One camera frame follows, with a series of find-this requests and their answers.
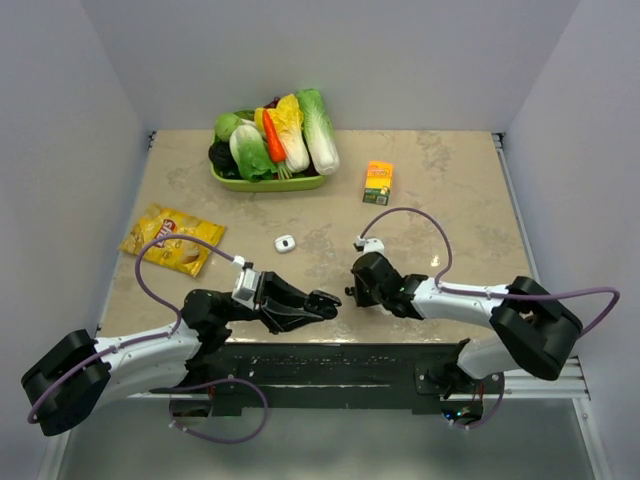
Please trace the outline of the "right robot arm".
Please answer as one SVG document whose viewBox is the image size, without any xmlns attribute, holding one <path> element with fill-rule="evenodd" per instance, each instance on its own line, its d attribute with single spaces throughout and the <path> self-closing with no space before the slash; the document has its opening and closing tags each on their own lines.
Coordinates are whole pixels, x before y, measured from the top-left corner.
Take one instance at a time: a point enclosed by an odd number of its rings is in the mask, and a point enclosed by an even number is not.
<svg viewBox="0 0 640 480">
<path fill-rule="evenodd" d="M 359 257 L 351 273 L 354 285 L 345 293 L 358 307 L 381 306 L 399 318 L 454 320 L 495 332 L 492 338 L 461 341 L 431 375 L 459 393 L 491 374 L 516 369 L 555 380 L 583 333 L 578 317 L 529 277 L 488 287 L 437 283 L 422 274 L 401 275 L 379 252 Z"/>
</svg>

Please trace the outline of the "white earbud charging case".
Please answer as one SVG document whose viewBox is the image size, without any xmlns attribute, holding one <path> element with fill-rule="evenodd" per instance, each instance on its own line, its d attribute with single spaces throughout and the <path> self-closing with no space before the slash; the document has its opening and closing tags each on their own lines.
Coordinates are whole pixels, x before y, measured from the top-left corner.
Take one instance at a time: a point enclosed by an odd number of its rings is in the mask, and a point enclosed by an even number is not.
<svg viewBox="0 0 640 480">
<path fill-rule="evenodd" d="M 296 241 L 292 235 L 283 235 L 274 240 L 274 247 L 280 254 L 289 253 L 296 248 Z"/>
</svg>

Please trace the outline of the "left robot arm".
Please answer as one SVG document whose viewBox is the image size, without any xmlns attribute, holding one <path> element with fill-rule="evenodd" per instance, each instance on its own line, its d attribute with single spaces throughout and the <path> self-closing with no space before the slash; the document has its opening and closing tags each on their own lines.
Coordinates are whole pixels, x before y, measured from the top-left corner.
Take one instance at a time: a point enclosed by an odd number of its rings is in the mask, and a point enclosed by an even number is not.
<svg viewBox="0 0 640 480">
<path fill-rule="evenodd" d="M 259 321 L 277 335 L 331 320 L 340 305 L 334 295 L 306 293 L 271 271 L 244 270 L 230 292 L 190 291 L 176 321 L 165 327 L 110 338 L 73 331 L 22 376 L 31 404 L 27 421 L 56 436 L 93 410 L 133 394 L 196 392 L 207 380 L 205 357 L 231 335 L 228 323 Z"/>
</svg>

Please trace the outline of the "black earbud charging case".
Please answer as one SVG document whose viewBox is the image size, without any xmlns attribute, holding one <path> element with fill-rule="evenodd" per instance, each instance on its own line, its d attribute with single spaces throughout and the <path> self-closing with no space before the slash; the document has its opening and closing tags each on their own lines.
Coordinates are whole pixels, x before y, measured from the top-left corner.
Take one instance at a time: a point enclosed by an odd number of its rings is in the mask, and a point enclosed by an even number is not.
<svg viewBox="0 0 640 480">
<path fill-rule="evenodd" d="M 321 290 L 313 290 L 304 302 L 304 309 L 324 319 L 333 319 L 342 306 L 341 300 Z"/>
</svg>

